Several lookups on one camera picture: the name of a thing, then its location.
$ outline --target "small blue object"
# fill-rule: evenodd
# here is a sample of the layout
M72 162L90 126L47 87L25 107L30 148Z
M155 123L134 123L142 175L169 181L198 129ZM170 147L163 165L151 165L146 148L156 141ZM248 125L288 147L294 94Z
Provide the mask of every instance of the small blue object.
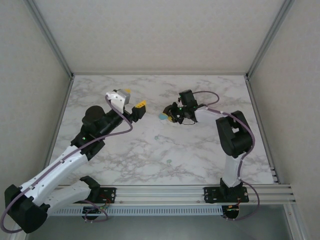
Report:
M160 113L160 114L159 114L159 118L160 118L161 120L166 120L166 119L168 119L168 115L165 115L165 114L163 114L163 113Z

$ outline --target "white marble surface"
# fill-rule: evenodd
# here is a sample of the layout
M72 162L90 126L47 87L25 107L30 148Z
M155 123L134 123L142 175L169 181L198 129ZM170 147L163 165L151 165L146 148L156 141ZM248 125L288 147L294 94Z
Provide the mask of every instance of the white marble surface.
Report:
M179 125L160 120L162 110L177 101L178 92L211 90L220 102L212 108L244 113L255 137L256 146L245 159L242 178L252 184L272 184L254 111L243 76L213 75L78 75L54 147L52 159L70 145L79 132L88 107L100 105L107 112L105 94L113 89L131 89L130 110L146 100L145 116L134 123L133 131L105 140L104 148L88 164L74 171L61 184L72 184L89 175L101 185L199 185L218 184L223 175L225 154L217 129L204 123ZM199 103L215 96L196 95ZM123 122L115 131L128 129Z

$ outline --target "white wall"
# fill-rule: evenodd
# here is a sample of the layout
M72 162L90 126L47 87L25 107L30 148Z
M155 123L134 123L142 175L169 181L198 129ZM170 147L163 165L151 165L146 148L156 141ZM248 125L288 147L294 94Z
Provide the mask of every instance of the white wall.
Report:
M0 1L1 213L5 189L43 167L67 87L67 75L23 1Z
M320 239L320 2L296 0L251 79L275 162Z
M36 0L78 73L245 73L283 0Z

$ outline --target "marble table surface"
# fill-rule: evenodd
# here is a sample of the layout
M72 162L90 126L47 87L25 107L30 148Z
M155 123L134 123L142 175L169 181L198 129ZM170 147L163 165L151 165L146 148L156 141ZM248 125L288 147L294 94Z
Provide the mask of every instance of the marble table surface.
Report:
M212 108L244 113L256 138L241 176L251 184L272 184L273 177L243 76L219 75L77 75L59 129L51 161L79 133L86 109L110 110L106 92L131 89L126 109L146 100L145 116L127 134L106 138L103 149L61 182L69 185L89 175L101 185L219 184L225 166L217 128L204 123L179 125L161 120L163 109L177 101L178 92L210 90L220 96ZM215 101L209 93L196 95L198 104ZM115 131L128 129L123 122Z

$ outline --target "purple cable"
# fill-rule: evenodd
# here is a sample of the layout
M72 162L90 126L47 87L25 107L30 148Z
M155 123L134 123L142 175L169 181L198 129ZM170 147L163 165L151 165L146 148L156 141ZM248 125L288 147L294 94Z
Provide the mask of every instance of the purple cable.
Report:
M214 94L214 95L216 95L217 100L214 101L214 102L208 103L208 104L206 105L207 107L210 106L210 105L212 105L212 104L216 104L216 103L219 102L219 100L220 100L219 95L216 94L214 91L195 91L193 94L200 94L200 93L209 93L209 94Z
M131 122L126 119L126 117L120 112L118 111L114 106L112 106L111 102L108 100L108 96L106 95L105 96L105 100L107 102L107 104L110 106L110 108L115 111L129 126L130 126L130 129L128 130L125 130L125 131L120 131L120 132L115 132L115 133L110 133L110 134L107 134L107 135L104 135L104 136L100 136L96 139L93 139L92 141L82 145L81 147L77 148L76 150L70 152L69 154L67 154L65 157L62 158L62 161L65 161L67 158L71 157L73 154L81 151L82 149L84 149L85 147L89 146L90 144L93 144L97 141L100 141L102 139L105 139L107 137L111 137L111 136L116 136L116 135L121 135L121 134L126 134L130 131L132 131L133 129L133 126L131 124ZM45 178L53 169L55 169L58 165L60 165L62 162L61 161L58 161L56 164L54 164L52 167L50 167L43 175L41 175L36 181L34 181L34 183L31 184L32 187L34 187L35 185L37 185L43 178ZM25 193L27 193L28 191L30 190L29 187L27 187L23 192L21 192L18 196L16 196L9 204L8 206L5 208L5 210L3 211L2 215L1 215L1 218L0 218L0 228L2 231L4 231L5 233L7 234L15 234L15 233L18 233L18 232L21 232L22 231L22 228L20 229L17 229L17 230L9 230L5 227L5 217L9 211L9 209L16 203L16 201L21 197L23 196Z
M251 146L251 148L249 149L249 151L247 151L247 152L241 157L241 161L240 161L240 163L239 163L239 167L238 167L238 171L237 171L237 177L239 178L239 180L240 180L242 183L248 185L248 186L254 191L258 203L257 203L256 209L255 209L252 213L250 213L250 214L248 214L248 215L246 215L246 216L242 216L242 217L239 217L239 218L226 218L228 221L240 221L240 220L249 218L249 217L251 217L252 215L256 214L256 213L258 212L259 208L260 208L260 197L259 197L259 194L258 194L257 190L254 188L254 186L252 186L251 184L247 183L246 181L244 181L244 180L242 180L242 179L240 178L240 172L241 172L241 167L242 167L242 164L243 164L243 160L244 160L244 158L245 158L249 153L251 153L252 150L254 149L255 144L256 144L256 138L255 138L254 134L252 133L251 129L250 129L247 125L245 125L241 120L239 120L239 119L236 118L235 116L231 115L230 113L223 112L223 111L218 111L218 110L215 110L215 109L212 109L212 108L208 108L208 110L211 111L211 112L213 112L213 113L216 113L216 114L222 114L222 115L228 116L228 117L232 118L233 120L237 121L242 127L244 127L245 130L248 131L248 133L250 134L250 136L251 136L251 138L252 138L252 146Z
M95 210L95 209L98 209L100 210L101 212L103 212L103 214L105 215L105 218L104 219L101 219L101 220L91 220L91 223L101 223L101 222L105 222L108 220L108 214L106 213L106 211L102 208L100 208L99 206L95 205L93 202L91 201L88 201L88 200L82 200L82 202L85 202L85 203L88 203L88 204L91 204L92 206L94 206L94 208L91 208L89 209L88 211L86 211L85 215L84 215L84 220L85 222L88 221L87 219L87 215L88 213L90 213L91 211Z

